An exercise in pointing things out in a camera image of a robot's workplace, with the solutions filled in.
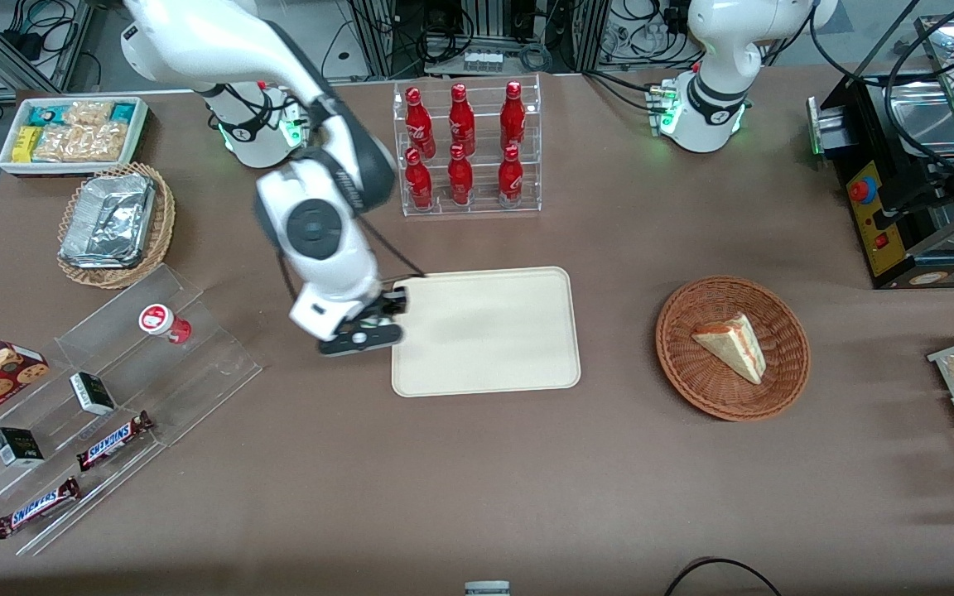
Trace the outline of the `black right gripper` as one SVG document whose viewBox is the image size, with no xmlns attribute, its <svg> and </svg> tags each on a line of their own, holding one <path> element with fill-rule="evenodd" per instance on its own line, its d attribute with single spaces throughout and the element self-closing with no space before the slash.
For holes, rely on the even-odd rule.
<svg viewBox="0 0 954 596">
<path fill-rule="evenodd" d="M 366 329 L 379 329 L 397 324 L 397 317 L 405 313 L 408 306 L 407 286 L 383 288 L 375 301 L 364 306 L 356 316 L 342 324 L 344 332 L 359 332 Z"/>
</svg>

